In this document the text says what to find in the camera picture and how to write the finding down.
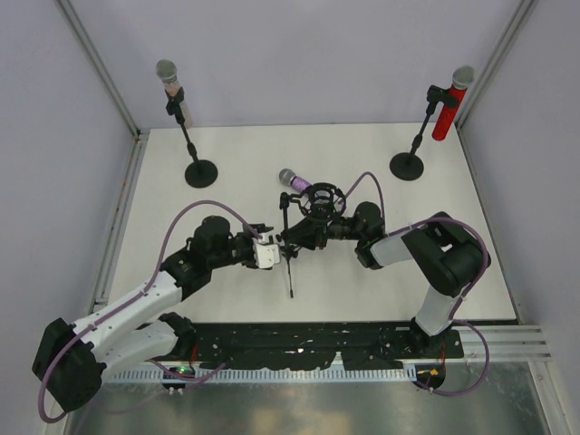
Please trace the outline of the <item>black tripod shock-mount stand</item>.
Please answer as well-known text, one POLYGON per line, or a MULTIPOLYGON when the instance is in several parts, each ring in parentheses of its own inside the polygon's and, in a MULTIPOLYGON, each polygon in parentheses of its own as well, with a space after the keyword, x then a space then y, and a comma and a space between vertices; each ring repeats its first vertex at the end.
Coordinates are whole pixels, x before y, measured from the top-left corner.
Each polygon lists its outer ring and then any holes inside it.
MULTIPOLYGON (((310 188, 301 193, 289 194, 282 192, 279 199, 279 208, 283 214, 283 230, 289 226, 288 210, 292 204, 296 204, 303 218, 327 223, 330 220, 341 218, 346 209, 346 197, 342 190, 327 182, 314 183, 310 188)), ((293 279, 291 272, 291 260, 297 258, 301 247, 291 248, 285 245, 281 233, 276 237, 282 244, 281 254, 286 261, 286 269, 289 281, 289 295, 295 298, 293 279)))

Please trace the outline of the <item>purple glitter microphone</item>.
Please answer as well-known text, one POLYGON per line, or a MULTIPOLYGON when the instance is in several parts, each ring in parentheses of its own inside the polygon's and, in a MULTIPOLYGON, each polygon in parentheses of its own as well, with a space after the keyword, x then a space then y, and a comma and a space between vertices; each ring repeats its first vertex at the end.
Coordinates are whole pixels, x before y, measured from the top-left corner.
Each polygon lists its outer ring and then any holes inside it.
POLYGON ((278 178, 284 186, 292 188, 298 193, 301 193, 312 186, 309 181, 299 177, 291 169, 281 169, 278 174, 278 178))

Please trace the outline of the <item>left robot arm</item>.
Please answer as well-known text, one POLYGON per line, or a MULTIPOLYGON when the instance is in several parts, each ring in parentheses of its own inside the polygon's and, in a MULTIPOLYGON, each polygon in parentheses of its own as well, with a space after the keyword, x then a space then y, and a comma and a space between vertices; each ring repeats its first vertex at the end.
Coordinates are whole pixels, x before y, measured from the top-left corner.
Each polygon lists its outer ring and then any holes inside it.
POLYGON ((207 285, 216 269, 277 265, 280 248, 270 230, 258 224, 233 234, 227 219, 206 217, 184 247, 159 255, 152 276, 133 291, 74 322, 50 322, 32 367, 41 383, 37 405, 42 419, 55 421, 46 413, 47 397, 63 413, 73 412, 111 377, 137 363, 164 355, 187 359, 194 347, 192 326, 171 307, 207 285))

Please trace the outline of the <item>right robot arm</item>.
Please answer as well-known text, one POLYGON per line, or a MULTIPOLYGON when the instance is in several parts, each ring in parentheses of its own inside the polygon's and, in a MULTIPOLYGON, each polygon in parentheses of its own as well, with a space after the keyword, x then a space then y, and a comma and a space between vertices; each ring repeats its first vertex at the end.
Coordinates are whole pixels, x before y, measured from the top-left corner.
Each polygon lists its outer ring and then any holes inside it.
POLYGON ((277 240, 288 260, 301 248, 314 251, 326 248, 330 240, 350 240, 367 269, 415 262, 429 288, 411 319, 407 343, 421 357, 430 357, 443 346, 460 304, 491 263, 481 237, 445 212, 387 234, 379 206, 368 201, 350 217, 332 206, 313 206, 291 227, 287 207, 282 210, 284 228, 277 240))

